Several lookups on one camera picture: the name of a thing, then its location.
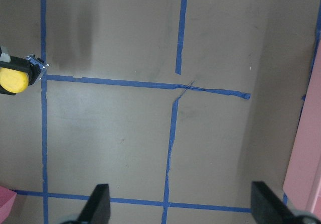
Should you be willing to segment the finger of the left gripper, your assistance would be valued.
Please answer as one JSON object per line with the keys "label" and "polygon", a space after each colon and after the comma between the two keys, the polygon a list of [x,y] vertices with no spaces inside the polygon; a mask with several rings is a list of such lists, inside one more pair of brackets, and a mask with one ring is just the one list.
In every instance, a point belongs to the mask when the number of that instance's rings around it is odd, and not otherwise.
{"label": "finger of the left gripper", "polygon": [[26,59],[11,56],[6,47],[1,47],[1,67],[16,71],[27,71],[28,62]]}
{"label": "finger of the left gripper", "polygon": [[5,90],[3,87],[0,87],[0,94],[15,95],[15,93],[9,92],[9,91]]}

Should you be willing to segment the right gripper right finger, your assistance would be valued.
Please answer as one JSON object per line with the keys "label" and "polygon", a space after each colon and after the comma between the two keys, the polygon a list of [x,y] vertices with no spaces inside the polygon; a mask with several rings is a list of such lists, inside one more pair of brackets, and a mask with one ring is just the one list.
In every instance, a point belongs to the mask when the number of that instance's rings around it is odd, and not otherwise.
{"label": "right gripper right finger", "polygon": [[258,224],[301,223],[263,181],[251,183],[250,209]]}

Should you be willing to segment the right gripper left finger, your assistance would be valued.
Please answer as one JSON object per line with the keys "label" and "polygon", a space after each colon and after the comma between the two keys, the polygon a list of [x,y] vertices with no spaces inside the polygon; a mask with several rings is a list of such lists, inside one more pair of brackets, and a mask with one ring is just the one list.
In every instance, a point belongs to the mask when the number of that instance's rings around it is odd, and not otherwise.
{"label": "right gripper left finger", "polygon": [[110,220],[110,193],[108,184],[98,184],[91,193],[76,223],[108,224]]}

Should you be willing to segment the pink cube near arm base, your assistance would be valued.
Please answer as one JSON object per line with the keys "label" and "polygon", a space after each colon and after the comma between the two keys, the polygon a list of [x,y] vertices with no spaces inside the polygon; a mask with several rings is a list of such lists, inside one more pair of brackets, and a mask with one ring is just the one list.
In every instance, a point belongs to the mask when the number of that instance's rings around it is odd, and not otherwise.
{"label": "pink cube near arm base", "polygon": [[0,223],[3,223],[11,213],[14,201],[16,199],[17,193],[10,189],[1,186],[0,190],[0,201],[1,201],[1,213],[0,213]]}

